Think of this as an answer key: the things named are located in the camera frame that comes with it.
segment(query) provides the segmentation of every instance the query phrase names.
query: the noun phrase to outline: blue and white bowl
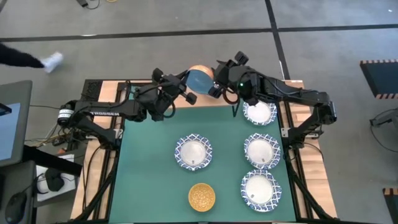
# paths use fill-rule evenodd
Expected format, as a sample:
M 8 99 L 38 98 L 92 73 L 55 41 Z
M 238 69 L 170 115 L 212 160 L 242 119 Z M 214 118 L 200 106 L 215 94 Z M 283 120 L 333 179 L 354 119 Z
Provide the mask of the blue and white bowl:
M 190 134 L 177 141 L 174 157 L 177 163 L 188 170 L 195 171 L 206 167 L 213 154 L 209 140 L 199 134 Z
M 241 195 L 251 209 L 270 212 L 278 206 L 282 188 L 266 170 L 252 170 L 241 182 Z
M 252 134 L 244 140 L 244 156 L 257 169 L 274 168 L 280 161 L 280 147 L 269 134 Z
M 276 119 L 277 110 L 273 103 L 259 102 L 254 106 L 243 103 L 243 115 L 255 125 L 265 126 Z

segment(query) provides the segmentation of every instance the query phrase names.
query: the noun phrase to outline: white sneaker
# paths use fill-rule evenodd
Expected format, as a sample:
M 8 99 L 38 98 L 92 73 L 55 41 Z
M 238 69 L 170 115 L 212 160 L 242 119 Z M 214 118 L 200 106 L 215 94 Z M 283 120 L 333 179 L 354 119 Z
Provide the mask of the white sneaker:
M 48 58 L 42 59 L 41 62 L 44 65 L 44 71 L 47 73 L 52 72 L 58 65 L 63 61 L 63 55 L 60 52 L 55 52 Z

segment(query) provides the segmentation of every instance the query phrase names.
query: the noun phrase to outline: person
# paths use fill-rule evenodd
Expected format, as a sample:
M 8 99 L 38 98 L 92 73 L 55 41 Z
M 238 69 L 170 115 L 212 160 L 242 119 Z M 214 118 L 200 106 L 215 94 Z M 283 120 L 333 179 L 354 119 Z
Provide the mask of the person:
M 52 72 L 63 61 L 63 55 L 55 52 L 51 56 L 37 59 L 28 53 L 20 52 L 0 43 L 0 64 L 16 67 L 43 68 L 45 72 Z

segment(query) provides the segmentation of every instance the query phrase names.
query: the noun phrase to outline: wooden table frame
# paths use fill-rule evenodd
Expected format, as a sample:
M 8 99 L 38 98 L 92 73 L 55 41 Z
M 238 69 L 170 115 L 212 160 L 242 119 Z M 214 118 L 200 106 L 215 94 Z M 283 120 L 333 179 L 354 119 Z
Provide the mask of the wooden table frame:
M 149 80 L 132 80 L 131 83 L 140 85 L 147 83 L 148 81 Z M 285 82 L 286 84 L 294 87 L 304 87 L 303 81 L 300 80 L 286 80 Z M 122 101 L 124 99 L 124 80 L 86 80 L 82 96 L 86 97 L 86 100 L 91 101 Z M 191 106 L 182 97 L 177 98 L 175 104 L 177 107 Z M 219 106 L 225 104 L 226 103 L 222 99 L 214 99 L 208 96 L 198 96 L 197 103 L 194 106 Z M 289 120 L 290 124 L 298 126 L 311 115 L 310 108 L 308 106 L 297 105 L 294 103 L 281 103 L 279 105 L 279 110 L 279 119 L 282 120 L 281 126 L 285 128 L 289 127 Z M 103 128 L 120 128 L 124 124 L 124 120 L 121 118 L 111 118 L 105 116 L 96 116 L 94 121 Z M 317 140 L 306 140 L 306 142 L 319 148 L 319 143 Z M 91 140 L 87 145 L 83 166 L 85 174 L 87 174 L 87 167 L 90 158 L 98 146 L 99 142 L 97 140 Z M 93 156 L 90 167 L 90 175 L 88 178 L 86 178 L 88 182 L 86 191 L 87 204 L 94 197 L 95 193 L 97 193 L 100 183 L 105 180 L 106 175 L 109 173 L 113 163 L 115 162 L 115 158 L 118 159 L 116 152 L 109 152 L 105 150 L 99 150 Z M 329 215 L 336 217 L 335 205 L 331 196 L 328 177 L 326 175 L 325 166 L 323 165 L 322 155 L 312 146 L 305 145 L 305 147 L 300 150 L 298 155 L 296 155 L 296 159 L 294 161 L 295 162 L 292 162 L 293 167 L 296 172 L 298 172 L 302 180 L 304 180 L 306 183 L 307 189 Z M 109 218 L 113 187 L 114 182 L 110 187 L 108 187 L 103 195 L 101 203 L 96 207 L 89 219 Z M 313 211 L 306 206 L 306 201 L 303 199 L 303 195 L 297 186 L 295 186 L 295 189 L 291 190 L 293 192 L 296 218 L 316 218 L 316 215 L 314 215 Z M 73 219 L 79 216 L 81 213 L 83 196 L 83 181 L 80 181 L 70 218 Z

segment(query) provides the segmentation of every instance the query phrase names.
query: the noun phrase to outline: computer screen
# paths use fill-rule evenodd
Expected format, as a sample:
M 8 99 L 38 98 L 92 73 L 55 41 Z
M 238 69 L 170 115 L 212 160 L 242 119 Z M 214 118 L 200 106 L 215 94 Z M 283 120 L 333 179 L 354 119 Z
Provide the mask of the computer screen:
M 6 106 L 10 107 L 12 112 L 0 116 L 0 161 L 10 159 L 12 156 L 21 104 L 14 103 Z

